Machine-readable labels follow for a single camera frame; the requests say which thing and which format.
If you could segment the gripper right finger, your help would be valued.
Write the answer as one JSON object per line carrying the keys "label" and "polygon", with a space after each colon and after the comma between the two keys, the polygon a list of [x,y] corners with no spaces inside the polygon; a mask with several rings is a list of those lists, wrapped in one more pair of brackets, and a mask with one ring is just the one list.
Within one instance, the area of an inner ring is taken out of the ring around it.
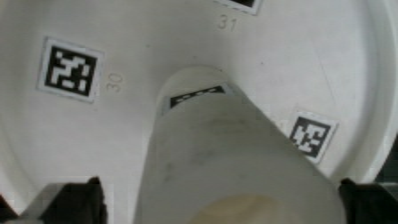
{"label": "gripper right finger", "polygon": [[344,179],[338,191],[347,224],[398,224],[398,183]]}

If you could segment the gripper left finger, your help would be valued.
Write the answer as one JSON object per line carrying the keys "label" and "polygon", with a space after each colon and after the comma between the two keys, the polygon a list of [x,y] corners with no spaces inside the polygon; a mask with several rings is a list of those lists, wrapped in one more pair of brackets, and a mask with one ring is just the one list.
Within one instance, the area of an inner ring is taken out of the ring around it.
{"label": "gripper left finger", "polygon": [[22,213],[0,199],[0,224],[109,224],[100,177],[49,184]]}

